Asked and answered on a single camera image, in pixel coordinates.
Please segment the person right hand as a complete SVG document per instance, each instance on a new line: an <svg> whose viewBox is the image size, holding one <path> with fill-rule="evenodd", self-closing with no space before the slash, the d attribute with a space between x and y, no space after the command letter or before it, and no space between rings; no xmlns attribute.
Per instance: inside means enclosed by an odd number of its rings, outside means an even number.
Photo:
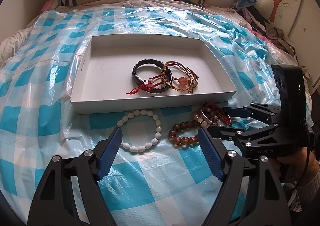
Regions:
<svg viewBox="0 0 320 226"><path fill-rule="evenodd" d="M281 183L307 185L319 171L319 163L308 148L301 148L291 156L270 159Z"/></svg>

